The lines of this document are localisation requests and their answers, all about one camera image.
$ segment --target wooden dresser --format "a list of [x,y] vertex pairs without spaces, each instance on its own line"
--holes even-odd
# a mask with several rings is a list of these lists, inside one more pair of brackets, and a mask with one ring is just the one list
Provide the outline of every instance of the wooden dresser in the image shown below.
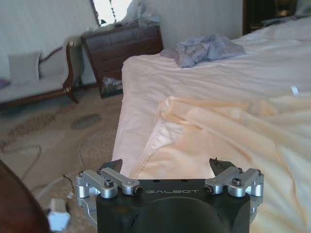
[[138,24],[82,35],[100,92],[103,77],[121,79],[123,62],[135,55],[156,54],[163,44],[159,26],[140,28]]

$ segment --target white wall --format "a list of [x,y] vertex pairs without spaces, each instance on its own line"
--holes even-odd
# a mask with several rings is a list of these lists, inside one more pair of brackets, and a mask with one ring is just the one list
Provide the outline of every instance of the white wall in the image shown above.
[[[242,0],[145,0],[161,16],[164,47],[190,36],[242,35]],[[7,54],[47,55],[66,37],[96,28],[89,0],[0,0],[0,77],[9,77]],[[95,82],[84,51],[83,82]]]
[[145,0],[150,10],[161,16],[164,47],[190,36],[212,32],[230,39],[242,35],[242,0]]
[[9,77],[7,54],[42,51],[44,56],[90,27],[97,22],[89,0],[0,0],[0,77]]

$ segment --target pillow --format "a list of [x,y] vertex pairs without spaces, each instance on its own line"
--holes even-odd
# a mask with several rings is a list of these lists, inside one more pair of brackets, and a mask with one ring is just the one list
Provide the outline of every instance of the pillow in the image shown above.
[[39,81],[39,57],[41,52],[9,55],[11,85]]
[[54,53],[47,60],[39,63],[40,78],[47,76],[56,76],[64,73],[64,55],[63,50]]
[[270,27],[266,33],[268,39],[310,40],[311,17],[291,20]]

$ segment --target carpet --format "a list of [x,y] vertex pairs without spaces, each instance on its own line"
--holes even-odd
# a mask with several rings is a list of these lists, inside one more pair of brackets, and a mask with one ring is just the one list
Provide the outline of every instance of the carpet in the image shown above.
[[51,198],[68,201],[71,219],[64,232],[92,233],[75,197],[67,198],[74,190],[62,177],[74,183],[79,171],[111,161],[122,95],[101,99],[98,89],[76,95],[79,104],[62,96],[0,111],[0,159],[44,209]]

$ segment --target silver metal bracket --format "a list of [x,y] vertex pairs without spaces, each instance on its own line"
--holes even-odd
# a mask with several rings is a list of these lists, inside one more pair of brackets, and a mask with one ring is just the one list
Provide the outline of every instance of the silver metal bracket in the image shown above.
[[263,200],[264,175],[257,169],[250,168],[243,172],[240,168],[231,166],[214,178],[205,180],[204,191],[207,194],[221,194],[225,186],[228,193],[242,198],[247,194],[251,198],[250,222],[257,213],[257,207]]
[[110,168],[104,168],[100,173],[98,175],[92,170],[86,170],[76,176],[77,202],[84,208],[86,217],[95,229],[97,212],[94,196],[100,194],[104,199],[114,198],[118,194],[118,187],[126,195],[142,193],[138,180],[129,179]]

